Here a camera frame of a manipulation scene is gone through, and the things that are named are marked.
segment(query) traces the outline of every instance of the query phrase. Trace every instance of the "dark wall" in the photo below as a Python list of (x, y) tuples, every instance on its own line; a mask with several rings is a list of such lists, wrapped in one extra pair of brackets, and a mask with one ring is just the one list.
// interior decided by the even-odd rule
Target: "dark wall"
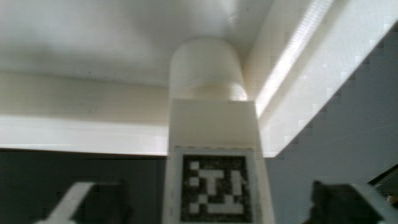
[(127, 180), (132, 223), (161, 223), (164, 158), (0, 151), (0, 222), (35, 223), (75, 181)]
[(315, 180), (367, 183), (398, 163), (398, 26), (278, 158), (267, 159), (278, 224), (310, 215)]

